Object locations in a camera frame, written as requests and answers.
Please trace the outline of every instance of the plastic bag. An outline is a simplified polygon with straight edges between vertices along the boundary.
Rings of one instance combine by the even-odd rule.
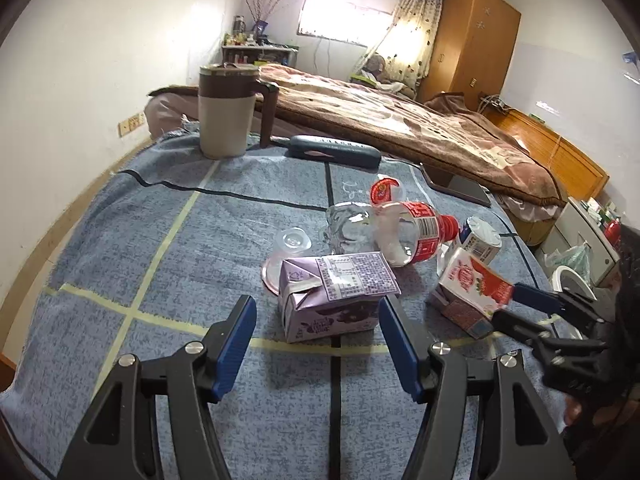
[[[556,267],[565,265],[574,270],[585,283],[589,284],[591,283],[590,254],[591,248],[587,242],[571,247],[563,253],[556,249],[551,254],[545,254],[545,267],[555,269]]]

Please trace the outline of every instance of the tiled floor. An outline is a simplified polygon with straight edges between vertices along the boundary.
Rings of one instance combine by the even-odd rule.
[[[20,310],[18,310],[18,314],[15,316],[14,324],[12,324],[9,335],[4,343],[2,354],[16,364],[18,364],[18,361],[20,360],[22,347],[27,339],[27,332],[31,323],[31,314],[33,313],[33,307],[38,299],[38,295],[42,290],[42,287],[47,284],[53,265],[56,263],[62,249],[64,249],[66,243],[69,241],[69,238],[71,238],[71,233],[74,231],[75,227],[76,226],[69,230],[60,244],[53,250],[51,256],[45,261],[45,264],[31,285],[27,296],[24,298],[24,301],[20,306]]]

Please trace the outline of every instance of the silver bolt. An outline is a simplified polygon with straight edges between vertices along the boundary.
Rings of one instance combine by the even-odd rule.
[[[187,354],[199,354],[204,350],[204,345],[200,341],[191,341],[184,346],[184,351]]]
[[[512,355],[503,355],[500,357],[500,364],[507,368],[513,368],[518,363],[518,360]]]
[[[124,354],[120,356],[120,359],[118,359],[118,364],[124,367],[131,366],[135,362],[136,356],[133,354]]]
[[[431,345],[431,350],[436,352],[438,355],[447,355],[451,352],[451,347],[448,344],[439,341]]]

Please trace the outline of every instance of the wooden headboard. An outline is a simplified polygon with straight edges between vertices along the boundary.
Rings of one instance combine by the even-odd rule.
[[[547,168],[578,199],[598,196],[609,175],[568,140],[517,110],[505,115],[487,107],[484,115],[498,128],[516,137],[535,161]]]

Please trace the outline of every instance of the curtain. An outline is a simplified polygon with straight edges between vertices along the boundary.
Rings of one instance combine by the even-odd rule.
[[[377,44],[360,57],[354,72],[364,67],[375,53],[385,59],[389,79],[412,89],[429,72],[443,0],[399,0],[391,25]]]

